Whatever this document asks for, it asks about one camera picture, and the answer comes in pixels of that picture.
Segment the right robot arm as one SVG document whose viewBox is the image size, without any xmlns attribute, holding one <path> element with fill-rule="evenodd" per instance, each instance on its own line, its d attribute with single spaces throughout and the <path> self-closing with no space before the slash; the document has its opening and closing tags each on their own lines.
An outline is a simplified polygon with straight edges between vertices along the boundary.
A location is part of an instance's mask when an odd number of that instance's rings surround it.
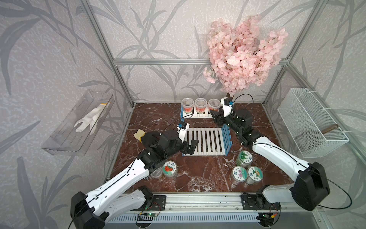
<svg viewBox="0 0 366 229">
<path fill-rule="evenodd" d="M 210 113 L 215 124 L 228 126 L 234 131 L 241 145 L 265 157 L 292 179 L 292 184 L 263 188 L 259 194 L 268 203 L 296 203 L 302 209 L 312 211 L 330 194 L 324 167 L 317 162 L 308 163 L 297 158 L 254 130 L 249 110 L 225 114 L 220 108 Z"/>
</svg>

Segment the small clear container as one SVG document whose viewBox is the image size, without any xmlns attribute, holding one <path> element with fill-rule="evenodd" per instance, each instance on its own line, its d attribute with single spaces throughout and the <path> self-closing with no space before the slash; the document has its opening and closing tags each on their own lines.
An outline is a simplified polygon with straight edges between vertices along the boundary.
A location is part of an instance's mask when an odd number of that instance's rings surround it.
<svg viewBox="0 0 366 229">
<path fill-rule="evenodd" d="M 163 172 L 161 168 L 158 168 L 156 171 L 154 171 L 151 175 L 154 179 L 160 179 L 163 176 Z"/>
</svg>

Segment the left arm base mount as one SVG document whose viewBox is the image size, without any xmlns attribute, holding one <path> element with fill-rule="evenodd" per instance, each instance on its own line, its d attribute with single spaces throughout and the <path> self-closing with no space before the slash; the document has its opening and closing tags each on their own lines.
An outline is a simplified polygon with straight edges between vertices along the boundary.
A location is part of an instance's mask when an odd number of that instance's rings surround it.
<svg viewBox="0 0 366 229">
<path fill-rule="evenodd" d="M 136 210 L 165 210 L 166 195 L 155 195 L 146 186 L 139 187 L 137 190 L 143 193 L 145 202 Z"/>
</svg>

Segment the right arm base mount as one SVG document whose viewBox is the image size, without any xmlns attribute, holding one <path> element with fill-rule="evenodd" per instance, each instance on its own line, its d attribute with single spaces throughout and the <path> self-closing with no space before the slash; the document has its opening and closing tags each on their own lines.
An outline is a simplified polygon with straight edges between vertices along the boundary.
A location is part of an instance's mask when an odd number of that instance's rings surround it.
<svg viewBox="0 0 366 229">
<path fill-rule="evenodd" d="M 269 203 L 262 194 L 243 193 L 241 196 L 243 210 L 274 210 L 282 209 L 279 202 Z"/>
</svg>

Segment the clear seed container red label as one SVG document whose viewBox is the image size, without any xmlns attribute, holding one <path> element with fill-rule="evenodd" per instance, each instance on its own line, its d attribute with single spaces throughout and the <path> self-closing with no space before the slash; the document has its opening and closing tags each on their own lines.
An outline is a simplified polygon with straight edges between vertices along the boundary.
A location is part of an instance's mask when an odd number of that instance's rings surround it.
<svg viewBox="0 0 366 229">
<path fill-rule="evenodd" d="M 192 98 L 184 98 L 181 107 L 186 114 L 192 113 L 194 108 L 194 100 Z"/>
</svg>

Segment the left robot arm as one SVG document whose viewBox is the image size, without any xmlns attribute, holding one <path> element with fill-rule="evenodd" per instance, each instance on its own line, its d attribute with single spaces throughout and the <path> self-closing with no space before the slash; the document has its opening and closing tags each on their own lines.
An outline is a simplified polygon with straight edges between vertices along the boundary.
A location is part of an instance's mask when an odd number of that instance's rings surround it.
<svg viewBox="0 0 366 229">
<path fill-rule="evenodd" d="M 77 229 L 102 229 L 113 217 L 137 210 L 152 202 L 148 188 L 138 188 L 132 194 L 121 195 L 135 183 L 148 177 L 177 153 L 192 155 L 199 140 L 185 141 L 186 133 L 169 130 L 165 133 L 145 132 L 139 129 L 134 137 L 145 149 L 122 172 L 111 180 L 84 194 L 76 193 L 71 199 L 71 224 Z"/>
</svg>

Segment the strawberry lid seed container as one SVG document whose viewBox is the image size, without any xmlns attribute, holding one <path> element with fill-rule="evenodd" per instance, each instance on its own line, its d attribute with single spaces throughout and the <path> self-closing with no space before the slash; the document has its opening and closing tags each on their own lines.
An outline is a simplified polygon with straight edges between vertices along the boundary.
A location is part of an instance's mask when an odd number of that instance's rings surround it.
<svg viewBox="0 0 366 229">
<path fill-rule="evenodd" d="M 167 178 L 173 178 L 178 175 L 177 164 L 174 161 L 167 161 L 162 166 L 163 175 Z"/>
</svg>

